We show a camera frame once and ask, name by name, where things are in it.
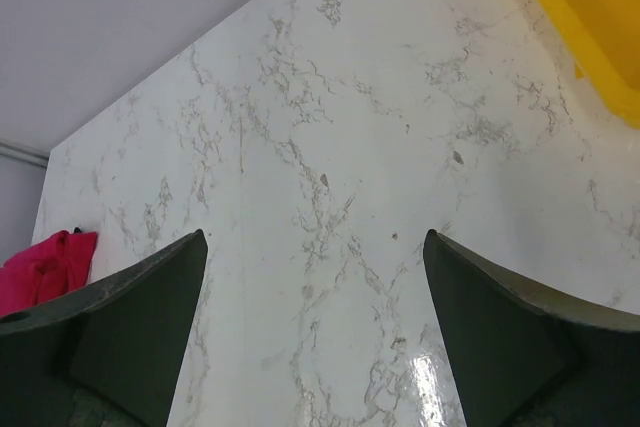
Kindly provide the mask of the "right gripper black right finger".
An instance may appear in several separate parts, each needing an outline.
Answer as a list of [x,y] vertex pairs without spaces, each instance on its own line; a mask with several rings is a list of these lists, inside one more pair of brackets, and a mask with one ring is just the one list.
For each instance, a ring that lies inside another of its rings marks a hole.
[[636,426],[639,318],[429,230],[423,259],[470,426]]

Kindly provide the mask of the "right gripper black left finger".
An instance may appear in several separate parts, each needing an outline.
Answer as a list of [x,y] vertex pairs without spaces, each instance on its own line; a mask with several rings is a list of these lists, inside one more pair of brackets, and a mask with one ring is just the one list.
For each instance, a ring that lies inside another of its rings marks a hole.
[[190,233],[78,290],[1,318],[4,426],[164,426],[206,270]]

